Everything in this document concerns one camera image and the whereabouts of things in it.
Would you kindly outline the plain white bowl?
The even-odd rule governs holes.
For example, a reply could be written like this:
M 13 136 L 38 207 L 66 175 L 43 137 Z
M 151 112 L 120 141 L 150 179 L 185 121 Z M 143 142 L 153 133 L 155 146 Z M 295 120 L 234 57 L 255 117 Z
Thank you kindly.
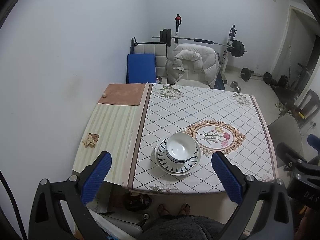
M 188 134 L 178 132 L 168 137 L 165 149 L 173 157 L 192 156 L 196 152 L 196 142 Z

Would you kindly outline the large white grey-flower plate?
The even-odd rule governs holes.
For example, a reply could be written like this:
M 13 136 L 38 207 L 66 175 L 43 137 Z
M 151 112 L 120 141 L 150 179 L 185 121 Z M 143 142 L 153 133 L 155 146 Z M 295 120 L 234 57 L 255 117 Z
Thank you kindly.
M 162 138 L 155 147 L 154 156 L 163 171 L 173 176 L 184 176 L 199 165 L 201 149 L 191 136 L 178 132 Z

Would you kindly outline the blue striped white plate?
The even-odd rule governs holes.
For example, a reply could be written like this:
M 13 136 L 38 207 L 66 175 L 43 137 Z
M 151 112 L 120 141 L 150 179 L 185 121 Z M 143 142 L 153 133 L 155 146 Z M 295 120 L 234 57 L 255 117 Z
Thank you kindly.
M 201 148 L 199 144 L 195 142 L 196 150 L 189 159 L 177 161 L 173 157 L 169 157 L 166 150 L 168 139 L 169 136 L 162 138 L 157 142 L 154 150 L 155 161 L 159 168 L 173 176 L 183 176 L 193 172 L 201 160 Z

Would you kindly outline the light blue dark-rimmed bowl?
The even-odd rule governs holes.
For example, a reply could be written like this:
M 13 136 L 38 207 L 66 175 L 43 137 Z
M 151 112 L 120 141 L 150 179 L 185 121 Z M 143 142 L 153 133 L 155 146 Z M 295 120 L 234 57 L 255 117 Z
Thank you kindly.
M 181 157 L 181 158 L 180 157 L 173 157 L 169 153 L 166 153 L 166 155 L 171 161 L 173 161 L 175 163 L 186 163 L 186 162 L 190 161 L 191 159 L 198 157 L 197 153 L 194 153 L 192 156 Z

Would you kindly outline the diamond pattern floral tablecloth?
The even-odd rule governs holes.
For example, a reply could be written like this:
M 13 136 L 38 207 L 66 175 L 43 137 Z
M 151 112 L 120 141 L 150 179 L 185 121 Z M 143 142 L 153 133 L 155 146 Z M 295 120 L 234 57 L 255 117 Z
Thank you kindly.
M 277 178 L 274 146 L 254 96 L 191 86 L 148 86 L 124 187 L 146 193 L 222 192 L 223 185 L 211 166 L 217 151 L 257 180 Z M 154 156 L 157 142 L 177 132 L 188 134 L 201 148 L 199 165 L 184 176 L 164 172 Z

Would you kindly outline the striped beige brown table mat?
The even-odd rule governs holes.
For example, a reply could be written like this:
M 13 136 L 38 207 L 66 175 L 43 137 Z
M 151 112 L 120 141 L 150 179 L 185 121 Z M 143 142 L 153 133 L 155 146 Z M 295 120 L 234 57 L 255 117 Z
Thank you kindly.
M 105 181 L 121 185 L 136 114 L 149 86 L 141 83 L 110 84 L 103 92 L 83 133 L 73 164 L 81 173 L 98 155 L 107 151 L 112 166 Z

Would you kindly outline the grey chair at right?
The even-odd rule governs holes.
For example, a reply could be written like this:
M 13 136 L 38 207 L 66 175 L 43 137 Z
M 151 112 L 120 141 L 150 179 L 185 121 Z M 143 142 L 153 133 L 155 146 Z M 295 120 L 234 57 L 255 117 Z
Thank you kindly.
M 303 153 L 302 135 L 298 123 L 293 116 L 288 114 L 280 116 L 268 125 L 268 131 L 275 151 L 278 144 L 284 142 L 298 154 Z

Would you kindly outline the dark fuzzy clothing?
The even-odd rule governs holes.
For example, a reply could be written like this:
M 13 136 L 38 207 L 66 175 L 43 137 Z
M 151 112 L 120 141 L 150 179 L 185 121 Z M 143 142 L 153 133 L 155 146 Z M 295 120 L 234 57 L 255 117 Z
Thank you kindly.
M 138 239 L 214 239 L 225 225 L 204 216 L 164 215 Z

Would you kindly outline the brown plastic chair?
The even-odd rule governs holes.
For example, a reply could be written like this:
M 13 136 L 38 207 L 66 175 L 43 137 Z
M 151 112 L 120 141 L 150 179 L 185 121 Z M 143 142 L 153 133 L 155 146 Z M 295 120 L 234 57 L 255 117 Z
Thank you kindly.
M 300 117 L 304 120 L 309 121 L 313 119 L 319 112 L 319 96 L 313 90 L 308 90 L 304 99 L 298 106 Z

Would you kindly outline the barbell on floor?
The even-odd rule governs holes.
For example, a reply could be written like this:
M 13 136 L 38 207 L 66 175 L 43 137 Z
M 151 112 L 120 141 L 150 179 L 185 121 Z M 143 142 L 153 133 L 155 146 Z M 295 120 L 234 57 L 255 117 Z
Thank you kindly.
M 260 74 L 255 73 L 254 71 L 250 70 L 249 68 L 242 68 L 242 70 L 240 72 L 240 77 L 244 81 L 248 81 L 252 77 L 257 77 L 257 78 L 262 79 L 264 81 L 264 83 L 266 83 L 267 85 L 270 84 L 270 82 L 272 81 L 272 75 L 269 72 L 265 72 L 263 75 L 260 75 Z

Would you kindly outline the white puffer jacket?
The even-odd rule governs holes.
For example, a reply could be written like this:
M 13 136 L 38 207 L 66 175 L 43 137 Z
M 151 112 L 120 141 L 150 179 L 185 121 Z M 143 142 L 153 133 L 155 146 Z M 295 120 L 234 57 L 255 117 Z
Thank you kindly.
M 182 43 L 168 56 L 166 71 L 168 84 L 186 79 L 206 81 L 210 88 L 214 88 L 220 72 L 219 57 L 213 48 Z

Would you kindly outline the blue folded mat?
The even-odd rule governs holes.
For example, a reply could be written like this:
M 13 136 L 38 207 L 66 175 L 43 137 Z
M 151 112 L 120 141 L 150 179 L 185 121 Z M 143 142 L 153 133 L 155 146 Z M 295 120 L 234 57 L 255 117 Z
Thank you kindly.
M 127 83 L 156 83 L 155 54 L 127 56 Z

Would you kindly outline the white weight rack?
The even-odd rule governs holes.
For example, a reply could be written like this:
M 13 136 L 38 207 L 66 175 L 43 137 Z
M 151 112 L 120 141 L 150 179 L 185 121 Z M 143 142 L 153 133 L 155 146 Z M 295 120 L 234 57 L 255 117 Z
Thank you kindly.
M 230 55 L 230 50 L 231 50 L 235 35 L 236 35 L 236 29 L 235 29 L 235 25 L 233 25 L 228 35 L 228 41 L 227 41 L 228 46 L 225 48 L 225 51 L 223 52 L 222 60 L 220 61 L 221 74 L 225 73 L 227 63 L 228 63 L 228 57 Z

